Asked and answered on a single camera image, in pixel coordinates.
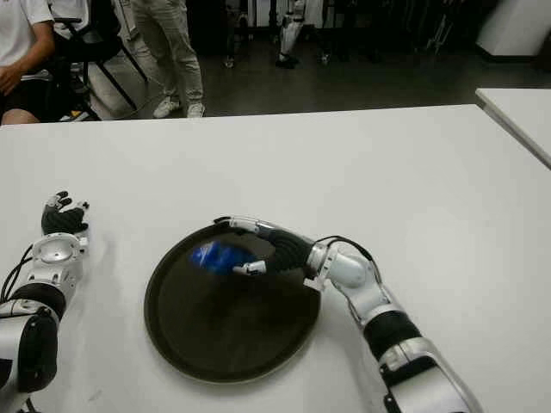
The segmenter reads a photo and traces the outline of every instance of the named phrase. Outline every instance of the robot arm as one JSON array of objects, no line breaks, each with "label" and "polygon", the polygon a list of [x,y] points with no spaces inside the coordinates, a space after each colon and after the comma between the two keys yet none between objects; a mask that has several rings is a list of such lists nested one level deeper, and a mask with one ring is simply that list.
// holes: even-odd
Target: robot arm
[{"label": "robot arm", "polygon": [[[316,243],[255,219],[225,217],[215,223],[255,233],[275,246],[271,257],[246,263],[234,271],[259,275],[308,267],[315,275],[304,280],[306,286],[323,291],[330,280],[346,297],[379,363],[388,389],[384,403],[389,413],[482,413],[471,391],[383,286],[375,261],[361,246],[342,237],[330,237],[328,244]],[[335,242],[351,243],[362,256],[339,252]]]},{"label": "robot arm", "polygon": [[[87,203],[62,212],[68,194],[54,195],[42,214],[44,237],[32,246],[32,258],[14,268],[0,299],[0,406],[19,411],[34,391],[44,389],[57,372],[59,321],[83,276],[87,239],[74,234],[84,224]],[[6,288],[24,262],[32,263],[13,294]]]}]

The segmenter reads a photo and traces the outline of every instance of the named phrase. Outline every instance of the white shirt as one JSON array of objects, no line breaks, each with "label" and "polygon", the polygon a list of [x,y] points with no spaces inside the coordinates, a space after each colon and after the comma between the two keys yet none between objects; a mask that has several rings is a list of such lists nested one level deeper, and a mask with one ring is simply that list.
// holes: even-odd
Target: white shirt
[{"label": "white shirt", "polygon": [[0,0],[0,66],[25,56],[36,42],[31,26],[51,20],[46,0]]},{"label": "white shirt", "polygon": [[[90,0],[50,0],[54,17],[69,17],[82,20],[80,23],[72,23],[78,31],[90,23]],[[65,24],[56,23],[54,27],[57,34],[71,38],[71,32]]]}]

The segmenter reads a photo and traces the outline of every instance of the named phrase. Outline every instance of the robot finger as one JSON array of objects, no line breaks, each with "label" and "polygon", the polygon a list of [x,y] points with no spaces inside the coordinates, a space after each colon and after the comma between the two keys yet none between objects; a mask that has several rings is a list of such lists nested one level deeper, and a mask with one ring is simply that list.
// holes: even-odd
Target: robot finger
[{"label": "robot finger", "polygon": [[244,275],[266,274],[266,261],[247,262],[241,266],[233,267],[233,272]]}]

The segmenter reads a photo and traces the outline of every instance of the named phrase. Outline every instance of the black tray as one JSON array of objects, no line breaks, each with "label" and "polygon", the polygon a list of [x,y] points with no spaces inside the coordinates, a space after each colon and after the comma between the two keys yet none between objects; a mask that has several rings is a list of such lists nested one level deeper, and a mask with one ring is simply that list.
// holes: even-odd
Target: black tray
[{"label": "black tray", "polygon": [[214,274],[190,260],[213,240],[265,257],[273,247],[251,234],[210,226],[185,238],[158,264],[145,294],[145,324],[159,353],[200,380],[235,383],[264,376],[308,338],[319,292],[303,270],[250,277]]}]

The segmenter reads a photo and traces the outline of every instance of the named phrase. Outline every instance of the chair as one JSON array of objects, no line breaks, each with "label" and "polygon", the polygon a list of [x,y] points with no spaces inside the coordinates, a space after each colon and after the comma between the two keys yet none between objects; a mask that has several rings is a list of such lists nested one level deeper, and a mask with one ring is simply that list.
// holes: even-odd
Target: chair
[{"label": "chair", "polygon": [[72,110],[87,113],[93,120],[101,120],[87,101],[87,88],[77,90],[73,87],[71,63],[67,59],[54,56],[45,64],[45,69],[52,75],[52,81],[46,91],[46,121],[55,122]]},{"label": "chair", "polygon": [[[136,109],[136,104],[104,65],[105,62],[123,51],[144,81],[146,83],[148,81],[147,76],[132,54],[125,48],[121,37],[118,35],[121,31],[121,23],[115,14],[115,8],[111,0],[92,0],[90,3],[90,24],[79,30],[73,27],[75,21],[69,16],[55,16],[54,21],[65,24],[71,32],[70,40],[62,39],[60,52],[72,63],[84,63],[84,84],[88,84],[88,63],[95,63],[127,103]],[[86,34],[94,34],[97,41],[87,42],[84,39]]]}]

